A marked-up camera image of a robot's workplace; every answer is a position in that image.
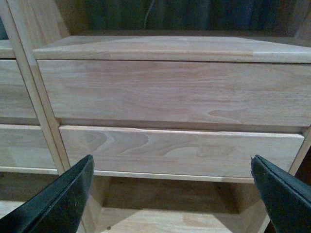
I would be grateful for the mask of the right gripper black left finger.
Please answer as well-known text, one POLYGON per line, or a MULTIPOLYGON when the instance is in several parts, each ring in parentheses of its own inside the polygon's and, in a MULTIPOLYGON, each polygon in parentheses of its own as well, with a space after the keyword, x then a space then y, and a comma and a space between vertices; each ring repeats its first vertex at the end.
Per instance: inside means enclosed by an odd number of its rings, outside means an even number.
POLYGON ((94 159, 87 155, 0 220, 2 233, 75 233, 89 198, 94 159))

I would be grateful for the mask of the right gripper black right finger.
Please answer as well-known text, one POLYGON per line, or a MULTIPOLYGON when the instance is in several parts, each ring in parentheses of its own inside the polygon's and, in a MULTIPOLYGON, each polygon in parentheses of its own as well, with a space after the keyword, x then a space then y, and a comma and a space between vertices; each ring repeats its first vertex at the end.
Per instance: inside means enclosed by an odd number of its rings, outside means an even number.
POLYGON ((311 231, 311 187, 260 155, 251 160, 251 174, 277 233, 311 231))

